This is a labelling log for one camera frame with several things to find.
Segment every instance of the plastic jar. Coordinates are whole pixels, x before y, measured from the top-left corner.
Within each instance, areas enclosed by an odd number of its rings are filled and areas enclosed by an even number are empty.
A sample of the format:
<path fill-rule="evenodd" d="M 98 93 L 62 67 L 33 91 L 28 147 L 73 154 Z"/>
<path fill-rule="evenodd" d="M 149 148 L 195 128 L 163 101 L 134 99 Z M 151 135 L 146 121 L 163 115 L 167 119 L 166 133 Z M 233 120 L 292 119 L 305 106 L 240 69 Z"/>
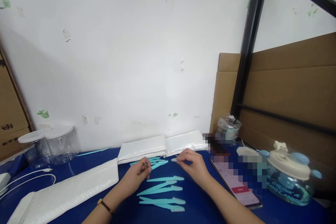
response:
<path fill-rule="evenodd" d="M 18 139 L 21 144 L 33 144 L 33 146 L 24 153 L 29 166 L 32 168 L 41 168 L 49 165 L 53 161 L 53 156 L 51 155 L 51 151 L 45 138 L 45 134 L 49 131 L 51 131 L 51 129 L 33 131 Z"/>
<path fill-rule="evenodd" d="M 236 145 L 236 138 L 242 123 L 235 119 L 233 115 L 226 114 L 219 118 L 217 125 L 218 133 L 221 133 L 225 136 L 225 141 L 227 143 Z"/>
<path fill-rule="evenodd" d="M 55 165 L 67 163 L 78 155 L 76 135 L 72 126 L 57 126 L 46 133 L 45 137 Z"/>

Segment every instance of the gold bracelet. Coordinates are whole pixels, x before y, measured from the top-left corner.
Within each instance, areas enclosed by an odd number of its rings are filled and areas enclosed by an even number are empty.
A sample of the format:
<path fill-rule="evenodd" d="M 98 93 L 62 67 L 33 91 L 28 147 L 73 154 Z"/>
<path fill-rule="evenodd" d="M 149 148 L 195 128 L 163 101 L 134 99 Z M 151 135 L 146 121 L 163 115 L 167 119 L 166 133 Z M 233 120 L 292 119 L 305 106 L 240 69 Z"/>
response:
<path fill-rule="evenodd" d="M 98 200 L 97 205 L 99 205 L 99 203 L 101 203 L 107 209 L 107 211 L 109 211 L 109 213 L 113 216 L 112 210 L 104 203 L 103 199 Z"/>

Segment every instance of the cardboard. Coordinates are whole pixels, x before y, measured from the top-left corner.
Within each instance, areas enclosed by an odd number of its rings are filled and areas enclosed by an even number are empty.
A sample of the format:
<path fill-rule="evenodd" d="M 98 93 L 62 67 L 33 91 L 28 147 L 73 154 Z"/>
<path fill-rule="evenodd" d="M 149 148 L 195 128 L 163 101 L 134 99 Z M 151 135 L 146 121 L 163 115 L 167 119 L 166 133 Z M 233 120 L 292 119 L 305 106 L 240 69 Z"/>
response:
<path fill-rule="evenodd" d="M 0 161 L 27 148 L 16 139 L 30 132 L 26 115 L 0 53 Z"/>
<path fill-rule="evenodd" d="M 12 81 L 12 84 L 13 84 L 14 89 L 15 89 L 15 91 L 16 91 L 16 95 L 17 95 L 17 97 L 18 97 L 18 99 L 19 99 L 19 101 L 20 101 L 21 107 L 22 107 L 23 112 L 24 112 L 24 114 L 25 114 L 25 116 L 26 116 L 26 119 L 27 119 L 27 121 L 28 121 L 29 129 L 30 129 L 31 132 L 32 132 L 32 131 L 35 131 L 36 129 L 35 129 L 35 127 L 34 127 L 33 120 L 32 120 L 32 118 L 31 118 L 31 116 L 30 116 L 30 114 L 29 114 L 28 108 L 27 108 L 27 106 L 26 106 L 26 104 L 25 104 L 25 102 L 24 102 L 24 99 L 23 99 L 23 96 L 22 96 L 22 94 L 21 94 L 21 92 L 20 92 L 20 89 L 19 89 L 18 85 L 17 85 L 16 82 L 15 82 L 14 74 L 13 74 L 13 72 L 12 72 L 12 70 L 11 70 L 10 64 L 9 64 L 7 58 L 5 57 L 4 52 L 3 52 L 3 50 L 2 50 L 2 48 L 1 48 L 1 46 L 0 46 L 0 58 L 1 58 L 1 57 L 2 57 L 2 59 L 3 59 L 3 61 L 4 61 L 4 63 L 6 64 L 6 67 L 7 67 L 7 71 L 8 71 L 9 77 L 10 77 L 10 79 L 11 79 L 11 81 Z"/>
<path fill-rule="evenodd" d="M 336 33 L 253 53 L 243 104 L 336 130 Z M 310 159 L 323 179 L 316 190 L 336 195 L 336 138 L 242 109 L 239 137 L 256 149 L 275 140 Z"/>
<path fill-rule="evenodd" d="M 243 104 L 336 130 L 335 101 L 336 66 L 318 66 L 250 72 Z"/>
<path fill-rule="evenodd" d="M 231 111 L 239 62 L 240 54 L 221 53 L 219 55 L 210 133 L 217 131 L 217 121 L 220 116 Z"/>
<path fill-rule="evenodd" d="M 18 142 L 19 137 L 28 134 L 29 132 L 28 128 L 24 128 L 0 137 L 0 162 L 29 147 L 29 144 Z"/>
<path fill-rule="evenodd" d="M 336 65 L 336 33 L 253 53 L 250 72 Z"/>

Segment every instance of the smartphone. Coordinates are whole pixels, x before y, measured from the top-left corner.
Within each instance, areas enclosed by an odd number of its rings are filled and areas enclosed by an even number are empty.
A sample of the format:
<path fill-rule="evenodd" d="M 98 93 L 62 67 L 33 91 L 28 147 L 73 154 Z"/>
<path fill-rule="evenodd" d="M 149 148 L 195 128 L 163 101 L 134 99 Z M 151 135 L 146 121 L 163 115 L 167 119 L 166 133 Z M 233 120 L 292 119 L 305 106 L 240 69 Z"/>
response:
<path fill-rule="evenodd" d="M 224 182 L 229 193 L 231 193 L 240 203 L 250 210 L 262 207 L 263 204 L 260 199 L 234 176 L 231 176 L 226 169 L 220 167 L 219 164 L 214 163 L 211 158 L 210 163 Z"/>

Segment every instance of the wrist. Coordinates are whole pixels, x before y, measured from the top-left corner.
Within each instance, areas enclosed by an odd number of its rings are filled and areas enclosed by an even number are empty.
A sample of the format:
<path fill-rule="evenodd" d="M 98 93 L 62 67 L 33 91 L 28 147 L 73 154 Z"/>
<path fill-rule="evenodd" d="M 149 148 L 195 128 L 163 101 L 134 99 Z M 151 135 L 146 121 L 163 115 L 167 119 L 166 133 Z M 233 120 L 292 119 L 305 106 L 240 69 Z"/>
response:
<path fill-rule="evenodd" d="M 118 190 L 115 186 L 103 199 L 104 203 L 111 209 L 112 212 L 115 212 L 117 207 L 125 200 L 121 190 Z"/>
<path fill-rule="evenodd" d="M 205 179 L 204 183 L 201 185 L 201 188 L 209 194 L 209 191 L 213 188 L 216 180 L 209 174 L 209 176 Z"/>

